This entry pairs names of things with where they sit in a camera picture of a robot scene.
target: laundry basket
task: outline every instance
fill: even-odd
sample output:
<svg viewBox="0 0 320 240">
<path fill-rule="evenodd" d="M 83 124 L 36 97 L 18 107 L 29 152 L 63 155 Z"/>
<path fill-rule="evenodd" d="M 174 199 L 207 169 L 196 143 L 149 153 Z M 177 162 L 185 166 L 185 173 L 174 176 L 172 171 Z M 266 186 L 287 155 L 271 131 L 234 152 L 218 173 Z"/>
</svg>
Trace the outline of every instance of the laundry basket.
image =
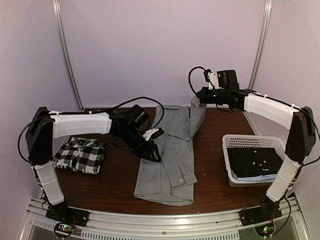
<svg viewBox="0 0 320 240">
<path fill-rule="evenodd" d="M 286 156 L 284 142 L 280 138 L 273 136 L 227 134 L 222 138 L 222 148 L 231 187 L 268 186 L 272 184 L 273 180 L 243 181 L 235 179 L 230 167 L 228 148 L 273 148 L 282 160 Z"/>
</svg>

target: black folded clothing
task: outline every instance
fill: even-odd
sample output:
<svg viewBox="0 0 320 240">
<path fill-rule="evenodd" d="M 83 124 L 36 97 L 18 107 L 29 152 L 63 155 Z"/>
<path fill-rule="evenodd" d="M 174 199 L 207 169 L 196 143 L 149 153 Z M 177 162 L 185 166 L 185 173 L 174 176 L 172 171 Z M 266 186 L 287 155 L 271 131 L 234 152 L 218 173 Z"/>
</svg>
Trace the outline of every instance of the black folded clothing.
<svg viewBox="0 0 320 240">
<path fill-rule="evenodd" d="M 277 174 L 283 163 L 274 148 L 228 148 L 227 152 L 238 178 Z"/>
</svg>

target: folded plaid shirt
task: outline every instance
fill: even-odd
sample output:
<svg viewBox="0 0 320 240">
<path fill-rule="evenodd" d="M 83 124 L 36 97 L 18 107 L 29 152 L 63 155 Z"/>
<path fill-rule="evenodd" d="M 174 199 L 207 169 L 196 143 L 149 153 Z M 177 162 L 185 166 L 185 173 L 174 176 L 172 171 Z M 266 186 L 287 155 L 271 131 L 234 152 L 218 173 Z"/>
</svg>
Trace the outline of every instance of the folded plaid shirt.
<svg viewBox="0 0 320 240">
<path fill-rule="evenodd" d="M 96 139 L 72 137 L 54 156 L 54 166 L 75 172 L 98 174 L 107 146 L 108 144 L 99 143 Z"/>
</svg>

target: brown wooden surface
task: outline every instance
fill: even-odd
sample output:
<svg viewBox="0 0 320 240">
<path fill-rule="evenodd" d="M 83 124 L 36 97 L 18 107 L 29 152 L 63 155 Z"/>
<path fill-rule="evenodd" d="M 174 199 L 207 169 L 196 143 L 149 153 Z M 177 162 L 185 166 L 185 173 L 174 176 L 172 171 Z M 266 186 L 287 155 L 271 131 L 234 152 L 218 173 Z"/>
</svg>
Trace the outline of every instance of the brown wooden surface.
<svg viewBox="0 0 320 240">
<path fill-rule="evenodd" d="M 146 108 L 153 118 L 155 108 Z M 208 108 L 204 121 L 193 138 L 194 165 L 198 183 L 194 204 L 183 207 L 134 198 L 140 161 L 129 151 L 109 145 L 98 175 L 57 169 L 61 189 L 71 207 L 123 214 L 194 214 L 247 208 L 259 205 L 267 187 L 230 187 L 222 137 L 226 134 L 252 135 L 240 111 L 226 113 Z M 109 143 L 110 135 L 86 135 Z"/>
</svg>

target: folded gray shirt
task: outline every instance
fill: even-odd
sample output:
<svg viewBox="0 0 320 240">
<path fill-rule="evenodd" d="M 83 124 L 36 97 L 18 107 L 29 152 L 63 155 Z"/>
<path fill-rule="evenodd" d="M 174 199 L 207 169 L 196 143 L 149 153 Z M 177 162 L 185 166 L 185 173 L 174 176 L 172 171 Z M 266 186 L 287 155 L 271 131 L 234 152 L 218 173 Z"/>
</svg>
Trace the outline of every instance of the folded gray shirt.
<svg viewBox="0 0 320 240">
<path fill-rule="evenodd" d="M 192 138 L 206 113 L 206 104 L 195 96 L 188 106 L 165 105 L 164 117 L 157 126 L 164 134 L 155 139 L 162 162 L 141 159 L 134 196 L 136 198 L 172 206 L 187 206 L 194 202 L 197 182 Z M 156 107 L 153 124 L 162 115 Z"/>
</svg>

